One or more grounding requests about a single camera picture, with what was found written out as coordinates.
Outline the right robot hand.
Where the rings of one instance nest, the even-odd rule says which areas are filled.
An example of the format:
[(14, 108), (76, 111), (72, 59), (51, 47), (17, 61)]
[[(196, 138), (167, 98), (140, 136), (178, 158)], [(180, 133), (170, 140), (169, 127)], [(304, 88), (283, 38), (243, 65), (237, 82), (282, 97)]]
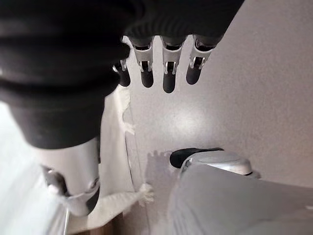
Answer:
[(106, 96), (128, 86), (133, 49), (142, 84), (153, 79), (153, 39), (162, 39), (163, 89), (171, 93), (184, 41), (194, 44), (195, 84), (241, 0), (3, 0), (0, 99), (39, 152), (48, 188), (76, 216), (100, 190), (98, 138)]

